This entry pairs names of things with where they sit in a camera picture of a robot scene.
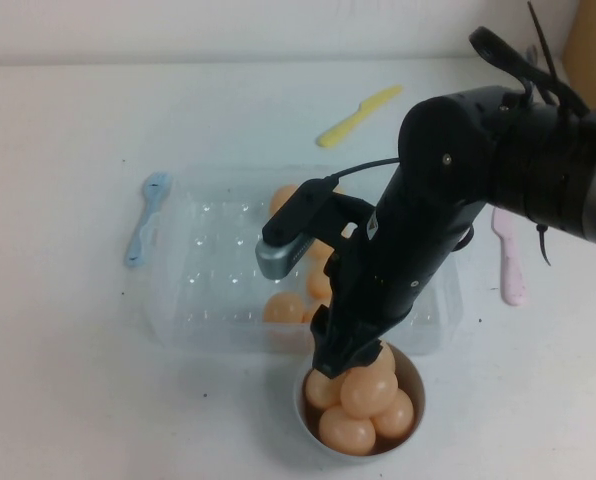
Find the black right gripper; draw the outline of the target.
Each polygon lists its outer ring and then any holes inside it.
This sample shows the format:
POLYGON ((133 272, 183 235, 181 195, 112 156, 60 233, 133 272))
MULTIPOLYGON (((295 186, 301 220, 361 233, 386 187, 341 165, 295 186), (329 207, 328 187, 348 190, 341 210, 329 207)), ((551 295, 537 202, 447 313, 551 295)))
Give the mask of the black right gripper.
POLYGON ((380 202, 327 261, 330 306, 312 321, 313 368, 339 376, 372 365, 383 350, 382 334, 400 323, 478 215, 478 204, 380 202))

